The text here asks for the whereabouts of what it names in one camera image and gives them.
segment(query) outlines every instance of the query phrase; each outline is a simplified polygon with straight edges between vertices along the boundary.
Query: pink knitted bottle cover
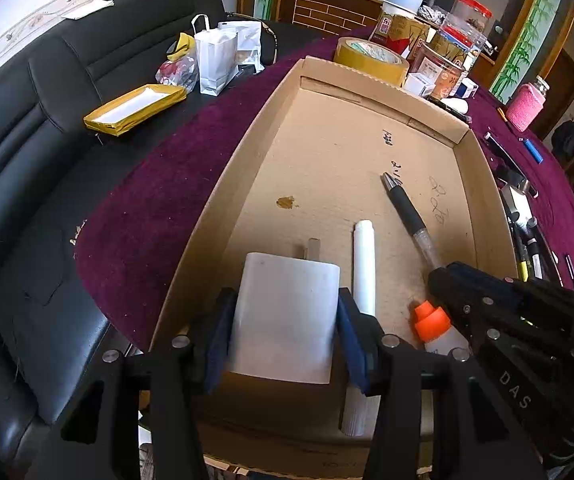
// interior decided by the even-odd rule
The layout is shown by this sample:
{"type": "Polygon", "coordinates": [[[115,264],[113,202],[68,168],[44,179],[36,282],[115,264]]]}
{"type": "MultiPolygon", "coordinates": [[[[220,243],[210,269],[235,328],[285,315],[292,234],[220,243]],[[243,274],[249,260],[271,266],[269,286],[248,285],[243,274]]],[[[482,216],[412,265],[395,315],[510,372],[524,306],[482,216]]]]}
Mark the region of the pink knitted bottle cover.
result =
{"type": "Polygon", "coordinates": [[[542,110],[545,96],[531,83],[521,85],[507,108],[507,119],[519,132],[525,131],[542,110]]]}

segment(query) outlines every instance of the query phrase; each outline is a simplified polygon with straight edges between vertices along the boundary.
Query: pink bottle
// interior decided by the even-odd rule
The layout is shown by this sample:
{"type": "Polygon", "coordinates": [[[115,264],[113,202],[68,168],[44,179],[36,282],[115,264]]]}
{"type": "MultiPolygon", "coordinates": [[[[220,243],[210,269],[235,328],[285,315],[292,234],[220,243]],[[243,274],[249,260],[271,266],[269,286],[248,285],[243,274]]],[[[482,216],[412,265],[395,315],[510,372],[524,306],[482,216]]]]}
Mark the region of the pink bottle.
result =
{"type": "Polygon", "coordinates": [[[536,76],[533,83],[526,83],[518,88],[507,108],[507,119],[519,132],[525,131],[542,110],[547,90],[549,85],[540,76],[536,76]]]}

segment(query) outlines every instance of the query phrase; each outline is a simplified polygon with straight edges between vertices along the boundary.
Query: purple tablecloth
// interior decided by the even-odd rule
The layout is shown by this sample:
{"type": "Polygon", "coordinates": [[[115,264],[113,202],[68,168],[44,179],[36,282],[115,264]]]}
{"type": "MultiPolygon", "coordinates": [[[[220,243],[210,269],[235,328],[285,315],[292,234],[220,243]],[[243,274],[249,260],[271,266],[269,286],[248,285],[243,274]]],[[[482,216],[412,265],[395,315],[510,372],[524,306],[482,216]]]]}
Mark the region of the purple tablecloth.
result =
{"type": "MultiPolygon", "coordinates": [[[[353,31],[356,36],[366,34],[366,29],[353,31]]],[[[149,346],[193,226],[248,126],[299,59],[332,59],[336,43],[337,38],[320,40],[227,90],[150,153],[86,222],[76,243],[78,274],[100,310],[138,348],[149,346]]],[[[574,261],[574,196],[566,177],[553,156],[529,134],[545,157],[545,162],[535,165],[500,120],[496,104],[493,96],[478,90],[470,100],[472,129],[479,136],[491,129],[515,157],[540,192],[532,201],[532,211],[545,236],[559,256],[569,253],[574,261]]],[[[568,273],[561,268],[570,286],[568,273]]]]}

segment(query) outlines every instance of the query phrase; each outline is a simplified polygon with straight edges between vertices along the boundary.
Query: bag handle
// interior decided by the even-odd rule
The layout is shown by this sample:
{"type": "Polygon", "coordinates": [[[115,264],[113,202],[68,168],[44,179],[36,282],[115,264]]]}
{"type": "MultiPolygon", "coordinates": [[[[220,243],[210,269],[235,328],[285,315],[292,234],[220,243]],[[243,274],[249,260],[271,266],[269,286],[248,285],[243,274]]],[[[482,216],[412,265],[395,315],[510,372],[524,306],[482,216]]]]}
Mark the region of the bag handle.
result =
{"type": "Polygon", "coordinates": [[[193,28],[193,33],[197,34],[196,32],[196,20],[200,17],[205,18],[205,30],[209,30],[209,17],[207,16],[207,14],[197,14],[192,18],[192,28],[193,28]]]}

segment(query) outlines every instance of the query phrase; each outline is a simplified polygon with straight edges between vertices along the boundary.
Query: brown stain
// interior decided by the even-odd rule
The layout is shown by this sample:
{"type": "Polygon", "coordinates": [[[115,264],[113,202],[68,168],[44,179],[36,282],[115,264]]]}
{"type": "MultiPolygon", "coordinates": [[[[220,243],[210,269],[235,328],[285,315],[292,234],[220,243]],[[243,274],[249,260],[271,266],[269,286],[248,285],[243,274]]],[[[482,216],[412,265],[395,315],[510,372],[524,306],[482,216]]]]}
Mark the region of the brown stain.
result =
{"type": "Polygon", "coordinates": [[[294,197],[282,196],[276,200],[276,205],[282,209],[291,209],[293,207],[294,197]]]}

